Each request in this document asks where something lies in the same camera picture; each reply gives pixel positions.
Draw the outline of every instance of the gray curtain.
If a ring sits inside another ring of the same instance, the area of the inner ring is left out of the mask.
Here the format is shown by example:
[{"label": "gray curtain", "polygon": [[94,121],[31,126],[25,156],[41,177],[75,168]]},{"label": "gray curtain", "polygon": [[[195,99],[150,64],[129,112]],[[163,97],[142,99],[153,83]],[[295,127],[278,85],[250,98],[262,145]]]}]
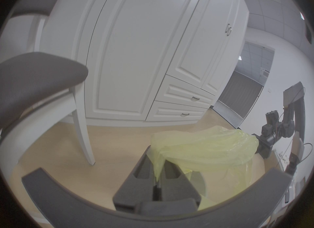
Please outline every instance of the gray curtain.
[{"label": "gray curtain", "polygon": [[263,86],[256,81],[238,72],[233,72],[218,100],[244,119],[254,105],[262,88]]}]

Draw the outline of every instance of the light wood floor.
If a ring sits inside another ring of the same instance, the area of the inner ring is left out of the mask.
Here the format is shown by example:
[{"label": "light wood floor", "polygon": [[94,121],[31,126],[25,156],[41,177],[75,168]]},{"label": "light wood floor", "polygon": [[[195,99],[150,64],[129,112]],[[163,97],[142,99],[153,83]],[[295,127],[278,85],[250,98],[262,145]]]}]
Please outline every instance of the light wood floor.
[{"label": "light wood floor", "polygon": [[[112,197],[150,145],[152,133],[165,130],[195,132],[215,125],[233,129],[212,109],[198,123],[189,125],[134,128],[88,126],[96,160],[91,166],[80,148],[74,126],[57,123],[25,152],[14,168],[10,185],[25,209],[38,212],[21,183],[21,177],[42,167],[75,194],[115,210]],[[264,173],[263,160],[257,158],[253,166],[260,168],[256,173],[258,179]]]}]

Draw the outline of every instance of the chair seat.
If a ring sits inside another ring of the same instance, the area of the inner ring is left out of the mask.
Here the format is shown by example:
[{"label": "chair seat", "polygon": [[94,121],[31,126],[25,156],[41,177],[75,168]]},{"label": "chair seat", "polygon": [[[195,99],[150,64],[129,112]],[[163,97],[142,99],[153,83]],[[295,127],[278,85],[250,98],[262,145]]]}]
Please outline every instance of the chair seat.
[{"label": "chair seat", "polygon": [[0,64],[0,129],[33,104],[83,82],[88,69],[67,58],[25,53]]}]

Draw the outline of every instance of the chair leg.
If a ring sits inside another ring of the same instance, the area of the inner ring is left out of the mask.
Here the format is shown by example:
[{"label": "chair leg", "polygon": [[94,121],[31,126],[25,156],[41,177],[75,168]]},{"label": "chair leg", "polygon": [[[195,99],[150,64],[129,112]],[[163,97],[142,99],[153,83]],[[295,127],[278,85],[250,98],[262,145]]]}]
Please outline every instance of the chair leg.
[{"label": "chair leg", "polygon": [[94,165],[95,158],[90,146],[86,118],[85,118],[85,102],[84,102],[84,83],[81,83],[71,89],[74,95],[76,110],[72,112],[75,130],[79,139],[79,143],[83,149],[84,155],[91,165]]}]

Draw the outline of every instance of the drawer handle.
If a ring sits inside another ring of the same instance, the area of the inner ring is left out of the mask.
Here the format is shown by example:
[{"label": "drawer handle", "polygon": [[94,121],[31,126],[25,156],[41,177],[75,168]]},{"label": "drawer handle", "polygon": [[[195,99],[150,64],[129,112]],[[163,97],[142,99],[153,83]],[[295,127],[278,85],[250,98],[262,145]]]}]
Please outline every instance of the drawer handle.
[{"label": "drawer handle", "polygon": [[231,34],[231,31],[232,31],[232,27],[230,27],[230,30],[229,30],[227,36],[229,36]]},{"label": "drawer handle", "polygon": [[227,33],[227,32],[228,32],[229,27],[230,27],[230,24],[228,24],[228,25],[227,25],[227,27],[226,27],[226,32],[225,32],[225,33]]},{"label": "drawer handle", "polygon": [[197,97],[192,97],[192,99],[191,99],[192,101],[198,101],[199,100],[199,98],[197,98]]}]

